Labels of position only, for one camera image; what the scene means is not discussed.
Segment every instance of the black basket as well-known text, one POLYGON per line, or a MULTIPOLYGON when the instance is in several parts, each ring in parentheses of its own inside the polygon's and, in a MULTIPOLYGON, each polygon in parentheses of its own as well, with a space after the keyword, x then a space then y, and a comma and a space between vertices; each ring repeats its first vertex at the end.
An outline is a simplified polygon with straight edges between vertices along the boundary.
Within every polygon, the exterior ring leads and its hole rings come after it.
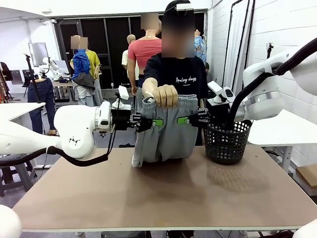
POLYGON ((244 120, 235 122, 230 128, 218 124, 209 124, 204 129, 206 155, 212 161, 233 165, 242 160, 252 122, 244 120))

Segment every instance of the gray sweatpants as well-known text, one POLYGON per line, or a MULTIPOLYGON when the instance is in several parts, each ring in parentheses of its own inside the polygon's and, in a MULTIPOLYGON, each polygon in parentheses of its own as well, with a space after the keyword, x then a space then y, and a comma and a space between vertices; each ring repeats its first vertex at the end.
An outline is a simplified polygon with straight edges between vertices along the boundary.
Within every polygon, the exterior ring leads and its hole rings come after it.
POLYGON ((142 94, 142 88, 138 87, 137 95, 136 95, 136 99, 135 99, 135 105, 134 105, 136 112, 141 111, 143 99, 144 99, 144 97, 142 94))
POLYGON ((98 78, 95 79, 94 86, 95 86, 94 99, 96 102, 96 106, 100 107, 101 103, 103 103, 103 95, 101 93, 100 79, 98 78))
POLYGON ((148 119, 162 119, 163 126, 152 126, 138 133, 132 158, 133 167, 145 162, 186 159, 193 152, 198 129, 190 124, 178 124, 177 118, 198 112, 196 95, 179 95, 176 108, 157 107, 152 98, 142 102, 141 116, 148 119))

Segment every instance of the stool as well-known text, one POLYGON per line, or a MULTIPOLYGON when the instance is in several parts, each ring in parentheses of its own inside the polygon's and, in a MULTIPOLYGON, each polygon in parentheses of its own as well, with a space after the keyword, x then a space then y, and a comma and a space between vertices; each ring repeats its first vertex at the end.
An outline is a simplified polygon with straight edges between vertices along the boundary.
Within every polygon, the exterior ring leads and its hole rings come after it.
MULTIPOLYGON (((15 161, 18 160, 19 158, 25 156, 26 154, 12 154, 12 155, 0 155, 0 160, 2 161, 15 161)), ((11 188, 16 188, 23 186, 24 190, 27 192, 32 186, 32 179, 36 177, 35 170, 30 167, 30 164, 25 166, 25 163, 19 164, 19 165, 14 165, 15 170, 11 170, 10 167, 0 167, 0 170, 4 168, 9 168, 9 172, 12 174, 19 174, 19 177, 21 181, 19 182, 12 182, 12 183, 5 183, 4 179, 4 174, 0 176, 0 196, 4 197, 4 191, 11 189, 11 188)))

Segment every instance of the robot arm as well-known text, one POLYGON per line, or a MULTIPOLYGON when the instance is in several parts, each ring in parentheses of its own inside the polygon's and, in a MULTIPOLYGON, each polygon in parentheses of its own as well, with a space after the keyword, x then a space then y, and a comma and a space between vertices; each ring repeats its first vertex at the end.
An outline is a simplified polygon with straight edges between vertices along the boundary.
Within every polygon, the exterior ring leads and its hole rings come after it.
POLYGON ((59 66, 55 63, 55 61, 51 58, 48 58, 48 57, 44 57, 43 58, 43 63, 45 65, 49 65, 50 69, 51 70, 57 70, 59 69, 59 66))
POLYGON ((59 66, 51 58, 44 57, 43 65, 40 66, 41 73, 45 76, 46 73, 50 70, 53 74, 53 80, 58 81, 61 73, 58 71, 59 66))
POLYGON ((317 95, 317 38, 303 47, 292 48, 253 64, 243 72, 245 88, 229 107, 227 123, 244 119, 265 119, 278 115, 283 100, 278 88, 278 78, 290 71, 298 85, 317 95))
MULTIPOLYGON (((121 98, 128 98, 124 87, 120 86, 119 91, 121 98)), ((21 163, 48 153, 59 154, 77 166, 97 164, 107 160, 110 146, 113 146, 113 132, 114 140, 117 129, 126 130, 130 126, 130 116, 131 105, 120 101, 112 106, 110 102, 103 102, 100 107, 64 106, 56 111, 54 118, 60 137, 38 134, 14 122, 3 121, 0 127, 0 154, 30 153, 21 158, 21 163), (87 160, 95 149, 93 131, 111 132, 109 148, 106 154, 87 160)), ((0 160, 0 166, 11 164, 0 160)))

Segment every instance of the jeans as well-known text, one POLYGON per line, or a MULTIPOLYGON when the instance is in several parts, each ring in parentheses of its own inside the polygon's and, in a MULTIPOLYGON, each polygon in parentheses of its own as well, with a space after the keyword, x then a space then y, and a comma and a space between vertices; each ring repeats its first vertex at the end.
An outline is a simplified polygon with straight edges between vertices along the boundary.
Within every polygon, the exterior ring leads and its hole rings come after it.
MULTIPOLYGON (((54 105, 54 93, 53 93, 53 85, 50 79, 46 79, 41 82, 36 83, 39 100, 40 102, 45 103, 45 108, 48 113, 48 120, 50 124, 50 130, 56 130, 54 127, 54 117, 55 117, 55 105, 54 105)), ((31 82, 28 87, 28 103, 36 103, 36 92, 33 83, 31 82)), ((42 127, 42 115, 40 109, 35 109, 29 112, 32 129, 33 131, 43 134, 42 127)))

